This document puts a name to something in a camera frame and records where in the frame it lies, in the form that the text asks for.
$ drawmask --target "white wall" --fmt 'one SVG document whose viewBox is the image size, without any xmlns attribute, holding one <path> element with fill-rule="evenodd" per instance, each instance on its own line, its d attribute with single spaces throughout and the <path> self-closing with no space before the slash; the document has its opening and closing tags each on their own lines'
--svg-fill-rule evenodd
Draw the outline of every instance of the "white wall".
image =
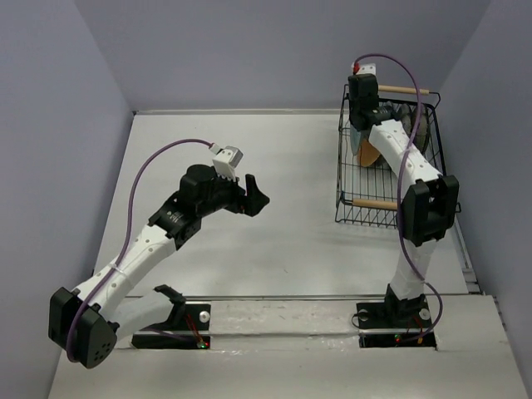
<svg viewBox="0 0 532 399">
<path fill-rule="evenodd" d="M 96 260 L 131 113 L 71 0 L 0 12 L 0 397 L 47 397 L 48 301 Z"/>
<path fill-rule="evenodd" d="M 133 109 L 338 107 L 355 56 L 439 89 L 489 0 L 76 0 Z M 383 83 L 409 83 L 391 63 Z"/>
<path fill-rule="evenodd" d="M 439 113 L 482 288 L 497 295 L 532 395 L 532 2 L 494 0 L 442 89 Z"/>
</svg>

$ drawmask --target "round black object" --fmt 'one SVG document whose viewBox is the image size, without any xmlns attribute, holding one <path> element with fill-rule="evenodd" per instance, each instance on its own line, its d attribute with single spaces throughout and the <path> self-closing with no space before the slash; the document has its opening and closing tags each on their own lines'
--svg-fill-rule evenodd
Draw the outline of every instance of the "round black object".
<svg viewBox="0 0 532 399">
<path fill-rule="evenodd" d="M 214 179 L 216 171 L 212 166 L 192 165 L 186 170 L 186 176 L 196 183 L 203 183 Z"/>
</svg>

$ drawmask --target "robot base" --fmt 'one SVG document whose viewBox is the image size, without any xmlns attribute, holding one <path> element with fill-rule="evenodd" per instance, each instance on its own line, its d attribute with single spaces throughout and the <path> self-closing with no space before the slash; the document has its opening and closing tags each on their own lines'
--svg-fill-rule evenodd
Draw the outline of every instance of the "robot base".
<svg viewBox="0 0 532 399">
<path fill-rule="evenodd" d="M 361 330 L 408 330 L 431 326 L 431 314 L 425 295 L 399 300 L 388 285 L 383 302 L 357 303 L 358 327 Z"/>
</svg>

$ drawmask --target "screw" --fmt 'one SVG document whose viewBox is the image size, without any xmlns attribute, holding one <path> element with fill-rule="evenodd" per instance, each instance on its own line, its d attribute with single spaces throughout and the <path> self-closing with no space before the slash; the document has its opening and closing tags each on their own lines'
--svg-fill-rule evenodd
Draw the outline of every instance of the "screw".
<svg viewBox="0 0 532 399">
<path fill-rule="evenodd" d="M 429 309 L 422 309 L 419 311 L 419 317 L 421 318 L 421 320 L 430 320 L 431 312 L 429 312 Z"/>
<path fill-rule="evenodd" d="M 360 320 L 361 322 L 366 322 L 367 320 L 369 320 L 369 316 L 368 316 L 368 312 L 366 309 L 360 309 L 358 311 L 358 320 Z"/>
<path fill-rule="evenodd" d="M 203 312 L 200 312 L 200 313 L 199 313 L 199 320 L 200 320 L 202 323 L 208 323 L 209 320 L 210 320 L 210 313 L 207 312 L 206 310 L 204 310 Z"/>
</svg>

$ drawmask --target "black end effector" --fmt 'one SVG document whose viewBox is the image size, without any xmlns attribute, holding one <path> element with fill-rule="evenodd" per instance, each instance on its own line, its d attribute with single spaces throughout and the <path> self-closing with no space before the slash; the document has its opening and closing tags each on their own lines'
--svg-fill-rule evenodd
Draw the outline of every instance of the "black end effector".
<svg viewBox="0 0 532 399">
<path fill-rule="evenodd" d="M 246 191 L 238 181 L 224 179 L 213 166 L 192 165 L 181 178 L 180 189 L 149 219 L 175 240 L 179 249 L 200 231 L 201 219 L 217 210 L 255 216 L 269 203 L 252 175 L 246 175 Z"/>
<path fill-rule="evenodd" d="M 459 186 L 452 175 L 411 185 L 401 203 L 403 237 L 416 247 L 443 239 L 455 223 Z"/>
<path fill-rule="evenodd" d="M 351 75 L 349 83 L 349 121 L 358 131 L 367 131 L 382 121 L 401 118 L 391 106 L 379 106 L 379 86 L 372 74 Z"/>
</svg>

